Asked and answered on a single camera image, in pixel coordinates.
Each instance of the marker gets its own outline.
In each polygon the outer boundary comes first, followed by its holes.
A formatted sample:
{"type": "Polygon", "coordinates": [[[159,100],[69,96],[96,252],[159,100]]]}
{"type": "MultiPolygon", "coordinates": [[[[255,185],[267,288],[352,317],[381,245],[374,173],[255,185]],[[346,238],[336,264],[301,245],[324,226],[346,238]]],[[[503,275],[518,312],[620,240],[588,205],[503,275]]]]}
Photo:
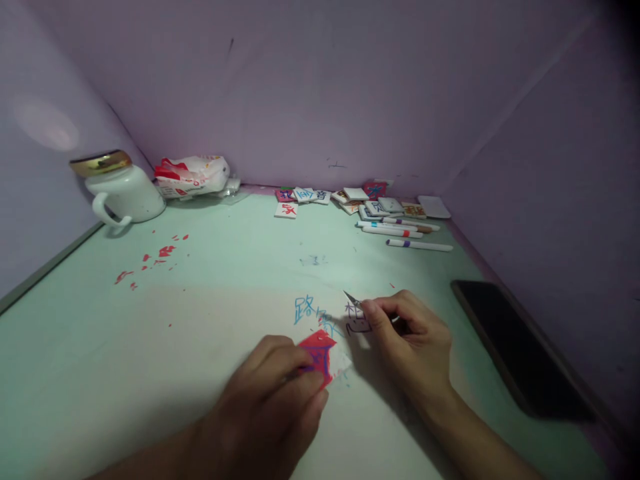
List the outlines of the marker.
{"type": "Polygon", "coordinates": [[[362,227],[363,232],[379,233],[380,235],[393,235],[394,237],[422,238],[422,233],[409,230],[380,227],[362,227]]]}
{"type": "Polygon", "coordinates": [[[400,230],[418,231],[418,227],[414,227],[412,225],[405,227],[404,225],[390,225],[388,223],[366,222],[362,220],[358,220],[358,223],[356,223],[355,226],[356,227],[394,228],[394,229],[400,229],[400,230]]]}
{"type": "Polygon", "coordinates": [[[425,242],[410,242],[408,240],[387,240],[387,245],[390,247],[408,247],[408,248],[420,248],[424,250],[438,250],[438,251],[451,251],[453,247],[451,245],[440,245],[439,243],[425,243],[425,242]]]}
{"type": "Polygon", "coordinates": [[[413,225],[415,227],[426,227],[426,228],[430,228],[433,231],[440,230],[440,227],[438,227],[438,225],[432,225],[430,223],[414,222],[413,220],[383,218],[382,221],[384,223],[397,223],[399,225],[402,224],[402,225],[413,225]]]}

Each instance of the smartphone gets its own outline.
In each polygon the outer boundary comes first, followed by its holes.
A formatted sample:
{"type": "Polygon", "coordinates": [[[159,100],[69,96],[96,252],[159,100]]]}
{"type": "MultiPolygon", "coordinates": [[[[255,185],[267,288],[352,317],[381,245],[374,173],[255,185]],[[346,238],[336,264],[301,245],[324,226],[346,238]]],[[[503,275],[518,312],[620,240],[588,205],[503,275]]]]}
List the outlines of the smartphone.
{"type": "Polygon", "coordinates": [[[454,280],[453,292],[469,316],[509,392],[532,417],[594,421],[595,416],[554,358],[497,285],[454,280]]]}

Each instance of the purple wall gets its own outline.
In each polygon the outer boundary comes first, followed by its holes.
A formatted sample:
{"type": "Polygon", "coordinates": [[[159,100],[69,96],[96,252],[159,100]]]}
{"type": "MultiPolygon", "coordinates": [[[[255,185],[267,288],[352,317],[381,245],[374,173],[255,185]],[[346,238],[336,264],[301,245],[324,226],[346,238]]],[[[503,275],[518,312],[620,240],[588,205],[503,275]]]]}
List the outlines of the purple wall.
{"type": "Polygon", "coordinates": [[[440,190],[584,0],[28,0],[152,163],[440,190]]]}
{"type": "Polygon", "coordinates": [[[444,195],[456,224],[627,428],[640,421],[637,62],[606,16],[444,195]]]}
{"type": "Polygon", "coordinates": [[[0,0],[0,298],[98,222],[68,160],[122,148],[122,124],[16,0],[0,0]]]}

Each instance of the table surface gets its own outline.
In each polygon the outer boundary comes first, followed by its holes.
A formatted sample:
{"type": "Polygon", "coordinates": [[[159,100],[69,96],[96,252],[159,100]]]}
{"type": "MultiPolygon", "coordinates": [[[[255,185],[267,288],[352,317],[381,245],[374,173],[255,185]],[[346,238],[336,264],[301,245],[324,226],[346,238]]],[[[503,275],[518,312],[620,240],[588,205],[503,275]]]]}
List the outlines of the table surface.
{"type": "MultiPolygon", "coordinates": [[[[333,202],[300,205],[295,220],[275,209],[273,196],[241,193],[171,203],[122,235],[104,227],[5,312],[0,478],[94,473],[202,416],[262,336],[298,342],[318,311],[366,330],[342,290],[365,299],[403,288],[449,325],[452,382],[500,436],[548,478],[608,476],[580,428],[516,406],[449,286],[482,276],[446,222],[429,220],[442,229],[428,241],[454,245],[441,253],[388,247],[333,202]],[[122,272],[133,273],[115,284],[122,272]],[[314,312],[296,307],[307,303],[314,312]]],[[[371,334],[324,328],[354,365],[328,387],[293,478],[457,478],[371,334]]]]}

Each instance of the snack bag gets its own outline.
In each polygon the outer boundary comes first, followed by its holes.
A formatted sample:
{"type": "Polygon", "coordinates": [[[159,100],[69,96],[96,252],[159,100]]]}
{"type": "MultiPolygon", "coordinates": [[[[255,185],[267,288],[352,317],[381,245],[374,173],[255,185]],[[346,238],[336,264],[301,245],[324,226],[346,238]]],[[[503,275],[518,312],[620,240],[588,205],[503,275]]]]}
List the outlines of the snack bag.
{"type": "Polygon", "coordinates": [[[229,178],[229,165],[218,155],[197,155],[173,162],[162,159],[155,168],[160,194],[166,199],[218,192],[229,178]]]}

